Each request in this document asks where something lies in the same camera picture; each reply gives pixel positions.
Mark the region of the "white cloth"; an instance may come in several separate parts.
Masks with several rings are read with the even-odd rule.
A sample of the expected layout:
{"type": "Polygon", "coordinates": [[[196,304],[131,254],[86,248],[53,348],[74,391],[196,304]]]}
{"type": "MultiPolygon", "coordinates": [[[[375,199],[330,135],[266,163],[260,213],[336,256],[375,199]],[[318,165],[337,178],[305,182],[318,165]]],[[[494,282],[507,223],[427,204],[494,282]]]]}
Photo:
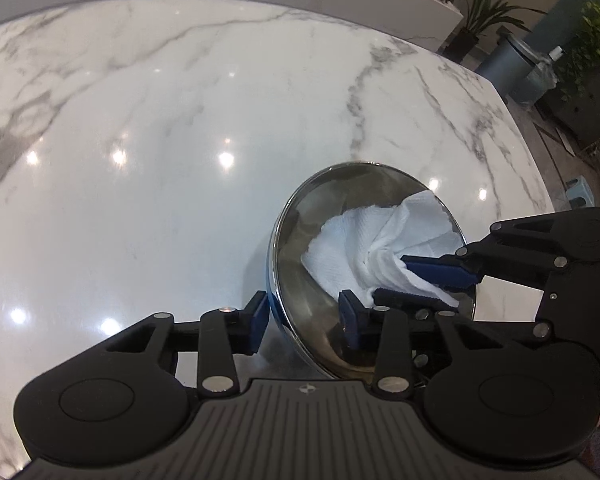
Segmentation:
{"type": "Polygon", "coordinates": [[[366,308],[378,288],[458,302],[407,270],[402,258],[438,258],[463,246],[434,193],[408,196],[398,206],[350,209],[326,221],[301,257],[304,268],[332,298],[350,289],[366,308]]]}

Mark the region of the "blue steel bowl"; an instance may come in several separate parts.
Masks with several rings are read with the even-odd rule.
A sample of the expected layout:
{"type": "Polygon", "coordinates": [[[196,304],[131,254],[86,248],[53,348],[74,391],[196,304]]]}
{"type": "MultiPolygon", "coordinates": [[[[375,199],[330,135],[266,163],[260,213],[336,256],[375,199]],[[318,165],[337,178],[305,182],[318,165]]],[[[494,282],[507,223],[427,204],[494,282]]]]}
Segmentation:
{"type": "Polygon", "coordinates": [[[278,325],[325,375],[369,380],[375,356],[347,350],[340,292],[353,292],[365,311],[383,288],[472,314],[473,289],[427,282],[401,260],[451,255],[464,244],[449,209],[408,174],[374,162],[324,169],[294,191],[271,235],[268,290],[278,325]]]}

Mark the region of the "small blue stool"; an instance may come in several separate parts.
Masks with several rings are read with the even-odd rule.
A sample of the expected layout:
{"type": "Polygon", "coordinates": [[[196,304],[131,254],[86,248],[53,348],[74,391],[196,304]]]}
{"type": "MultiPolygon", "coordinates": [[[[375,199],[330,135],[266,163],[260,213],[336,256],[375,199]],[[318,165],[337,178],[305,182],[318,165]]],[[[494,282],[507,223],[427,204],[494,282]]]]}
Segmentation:
{"type": "Polygon", "coordinates": [[[566,182],[566,199],[572,209],[595,206],[594,194],[585,176],[579,176],[566,182]]]}

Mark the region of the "grey trash bin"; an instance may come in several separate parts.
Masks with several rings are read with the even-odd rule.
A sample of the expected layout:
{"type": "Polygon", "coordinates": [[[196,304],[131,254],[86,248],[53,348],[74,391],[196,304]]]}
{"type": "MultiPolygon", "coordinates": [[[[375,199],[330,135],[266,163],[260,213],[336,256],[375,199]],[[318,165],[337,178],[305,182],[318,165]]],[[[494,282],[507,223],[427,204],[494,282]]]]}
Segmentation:
{"type": "Polygon", "coordinates": [[[556,88],[553,60],[535,51],[512,32],[503,32],[498,45],[478,66],[476,73],[490,81],[503,98],[533,105],[556,88]]]}

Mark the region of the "leafy green plant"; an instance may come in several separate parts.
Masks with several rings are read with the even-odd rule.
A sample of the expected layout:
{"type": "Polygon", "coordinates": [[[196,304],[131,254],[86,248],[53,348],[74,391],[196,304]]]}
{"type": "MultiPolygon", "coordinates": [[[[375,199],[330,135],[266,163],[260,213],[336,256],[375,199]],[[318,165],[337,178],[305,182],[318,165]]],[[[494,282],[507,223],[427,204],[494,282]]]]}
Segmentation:
{"type": "Polygon", "coordinates": [[[562,102],[584,91],[586,78],[600,68],[600,3],[587,1],[582,21],[557,62],[557,89],[562,102]]]}

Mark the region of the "potted long-leaf plant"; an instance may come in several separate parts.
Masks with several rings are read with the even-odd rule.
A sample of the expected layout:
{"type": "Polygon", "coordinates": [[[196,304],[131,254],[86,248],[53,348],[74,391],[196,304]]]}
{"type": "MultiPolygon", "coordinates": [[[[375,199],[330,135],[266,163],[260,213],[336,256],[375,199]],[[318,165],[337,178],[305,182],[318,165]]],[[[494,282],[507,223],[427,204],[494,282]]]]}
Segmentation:
{"type": "Polygon", "coordinates": [[[529,29],[520,18],[514,18],[516,11],[545,14],[545,11],[530,6],[511,4],[509,0],[465,0],[467,15],[460,30],[442,50],[442,55],[454,63],[460,63],[478,44],[479,36],[494,25],[513,25],[528,32],[529,29]]]}

